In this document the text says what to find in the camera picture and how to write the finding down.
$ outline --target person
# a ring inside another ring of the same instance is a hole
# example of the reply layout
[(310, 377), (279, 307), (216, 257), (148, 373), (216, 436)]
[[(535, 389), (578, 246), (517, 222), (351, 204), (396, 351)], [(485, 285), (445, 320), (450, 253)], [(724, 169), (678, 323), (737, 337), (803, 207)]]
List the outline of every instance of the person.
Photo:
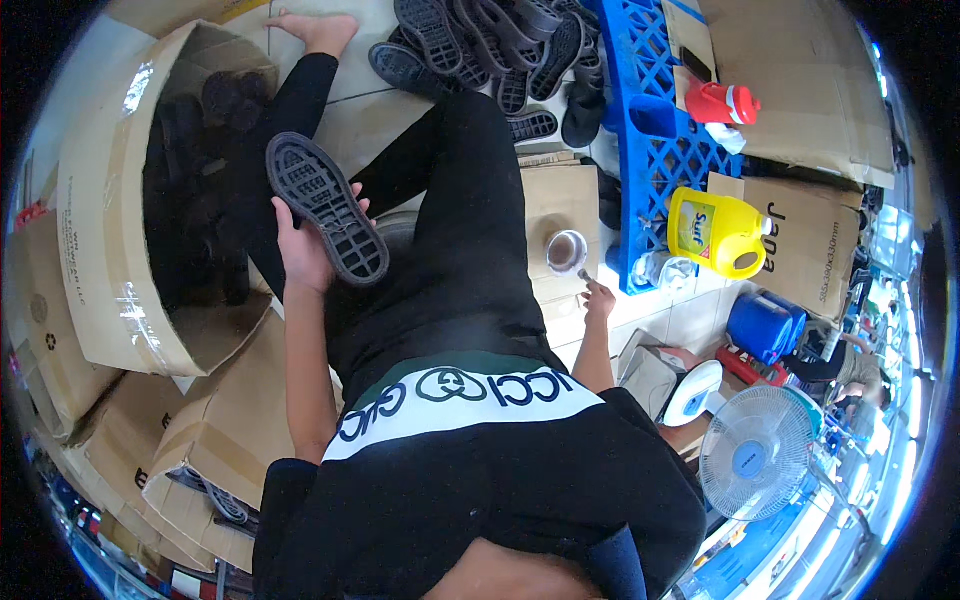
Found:
[(370, 218), (427, 193), (409, 254), (349, 288), (321, 234), (271, 205), (263, 157), (278, 132), (312, 137), (357, 24), (282, 12), (267, 26), (306, 54), (228, 167), (232, 226), (283, 300), (296, 454), (266, 473), (256, 596), (660, 597), (703, 542), (702, 491), (613, 386), (610, 290), (585, 293), (573, 372), (550, 351), (495, 102), (448, 98), (353, 179)]
[(842, 402), (848, 396), (860, 396), (880, 410), (886, 410), (892, 402), (889, 380), (883, 374), (873, 349), (849, 333), (840, 335), (840, 341), (837, 342), (829, 361), (805, 363), (796, 355), (788, 354), (782, 358), (782, 362), (806, 383), (835, 379), (840, 387), (834, 404)]

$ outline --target electric fan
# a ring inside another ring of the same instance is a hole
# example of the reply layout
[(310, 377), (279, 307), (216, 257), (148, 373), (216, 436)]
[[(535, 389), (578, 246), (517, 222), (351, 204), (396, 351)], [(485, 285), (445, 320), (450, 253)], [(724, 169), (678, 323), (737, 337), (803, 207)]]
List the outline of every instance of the electric fan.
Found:
[(761, 386), (737, 394), (704, 436), (700, 481), (707, 500), (736, 520), (773, 515), (800, 488), (822, 426), (819, 407), (799, 390)]

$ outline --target blue plastic pallet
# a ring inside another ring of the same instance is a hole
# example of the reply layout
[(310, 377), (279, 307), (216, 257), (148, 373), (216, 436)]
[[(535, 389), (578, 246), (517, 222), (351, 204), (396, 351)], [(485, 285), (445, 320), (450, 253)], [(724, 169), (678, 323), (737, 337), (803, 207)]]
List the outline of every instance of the blue plastic pallet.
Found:
[[(600, 17), (613, 86), (604, 127), (620, 147), (623, 212), (620, 246), (608, 264), (620, 289), (634, 296), (654, 289), (631, 281), (644, 254), (666, 250), (666, 201), (678, 187), (707, 189), (710, 171), (740, 177), (742, 156), (732, 156), (702, 125), (675, 104), (666, 20), (659, 0), (593, 0)], [(652, 228), (641, 221), (660, 222)]]

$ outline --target black pants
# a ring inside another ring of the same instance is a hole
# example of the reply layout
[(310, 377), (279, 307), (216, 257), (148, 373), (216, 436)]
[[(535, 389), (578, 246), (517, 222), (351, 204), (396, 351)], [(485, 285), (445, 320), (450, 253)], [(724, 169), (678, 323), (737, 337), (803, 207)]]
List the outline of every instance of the black pants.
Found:
[[(281, 299), (264, 153), (280, 132), (313, 137), (336, 69), (327, 55), (300, 59), (229, 161), (227, 228)], [(371, 218), (427, 193), (409, 257), (371, 288), (338, 281), (327, 293), (327, 351), (348, 407), (400, 360), (447, 350), (530, 356), (565, 371), (546, 344), (527, 275), (523, 186), (493, 100), (464, 92), (434, 106), (351, 182), (358, 181)]]
[(793, 354), (783, 357), (783, 365), (797, 375), (806, 383), (819, 383), (824, 381), (833, 381), (843, 369), (844, 358), (847, 356), (847, 342), (841, 340), (837, 342), (833, 355), (829, 362), (817, 361), (815, 363), (805, 363)]

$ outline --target blue water jug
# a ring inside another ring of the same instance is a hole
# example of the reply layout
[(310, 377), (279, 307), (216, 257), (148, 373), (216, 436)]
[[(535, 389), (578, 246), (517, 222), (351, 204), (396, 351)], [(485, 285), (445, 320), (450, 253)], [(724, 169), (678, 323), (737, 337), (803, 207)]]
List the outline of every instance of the blue water jug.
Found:
[(760, 294), (744, 294), (733, 303), (727, 332), (733, 343), (768, 367), (782, 355), (793, 332), (793, 317)]
[(794, 348), (797, 347), (797, 342), (800, 341), (800, 336), (804, 334), (804, 327), (806, 327), (806, 311), (790, 300), (780, 297), (769, 290), (763, 292), (763, 297), (768, 299), (773, 304), (776, 304), (777, 306), (786, 310), (788, 313), (790, 313), (790, 317), (793, 319), (793, 330), (790, 332), (790, 337), (787, 338), (783, 348), (780, 348), (780, 356), (789, 354), (794, 350)]

